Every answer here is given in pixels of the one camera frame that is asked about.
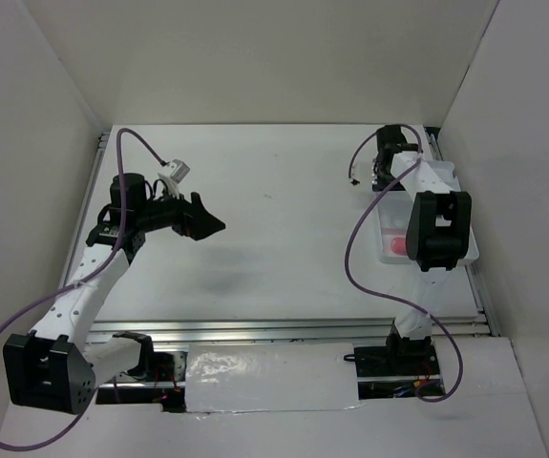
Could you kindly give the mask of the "clear tape roll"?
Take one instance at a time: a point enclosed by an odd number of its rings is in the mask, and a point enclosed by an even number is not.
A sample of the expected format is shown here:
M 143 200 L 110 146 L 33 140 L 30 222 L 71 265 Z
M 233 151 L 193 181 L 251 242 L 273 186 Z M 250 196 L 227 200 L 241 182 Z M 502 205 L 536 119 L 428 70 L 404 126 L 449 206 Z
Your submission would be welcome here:
M 390 227 L 395 229 L 403 229 L 407 226 L 407 222 L 403 218 L 391 217 L 390 218 Z

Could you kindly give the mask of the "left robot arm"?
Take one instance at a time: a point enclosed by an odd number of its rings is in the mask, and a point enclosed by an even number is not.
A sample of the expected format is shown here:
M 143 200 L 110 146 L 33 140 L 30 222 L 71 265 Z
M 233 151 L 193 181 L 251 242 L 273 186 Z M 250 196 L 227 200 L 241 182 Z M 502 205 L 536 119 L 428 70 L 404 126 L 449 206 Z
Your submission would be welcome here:
M 122 372 L 137 381 L 156 372 L 153 341 L 123 331 L 87 348 L 89 331 L 116 283 L 127 273 L 150 232 L 169 228 L 182 237 L 206 239 L 225 228 L 199 193 L 189 198 L 147 195 L 143 175 L 113 178 L 110 201 L 89 233 L 69 285 L 26 335 L 12 334 L 3 347 L 11 402 L 78 415 L 95 391 Z

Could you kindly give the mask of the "pink capped tube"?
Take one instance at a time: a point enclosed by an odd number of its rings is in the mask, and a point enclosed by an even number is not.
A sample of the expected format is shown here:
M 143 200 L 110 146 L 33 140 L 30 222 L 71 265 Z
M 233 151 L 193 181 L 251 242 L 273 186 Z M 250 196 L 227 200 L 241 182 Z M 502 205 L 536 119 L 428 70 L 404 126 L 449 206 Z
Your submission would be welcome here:
M 406 240 L 402 237 L 393 237 L 384 243 L 384 252 L 388 256 L 406 257 Z

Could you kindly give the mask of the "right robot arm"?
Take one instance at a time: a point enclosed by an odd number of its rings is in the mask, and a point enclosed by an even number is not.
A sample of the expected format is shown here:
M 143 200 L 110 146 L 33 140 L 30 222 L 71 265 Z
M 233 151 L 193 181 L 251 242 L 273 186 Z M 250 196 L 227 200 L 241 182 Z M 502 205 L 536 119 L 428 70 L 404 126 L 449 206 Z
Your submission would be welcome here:
M 386 340 L 385 362 L 392 375 L 429 376 L 435 351 L 433 321 L 443 307 L 450 273 L 470 247 L 472 199 L 444 181 L 424 159 L 422 143 L 410 143 L 400 125 L 375 133 L 372 190 L 385 250 L 408 259 L 412 268 L 410 301 L 425 309 L 402 309 Z

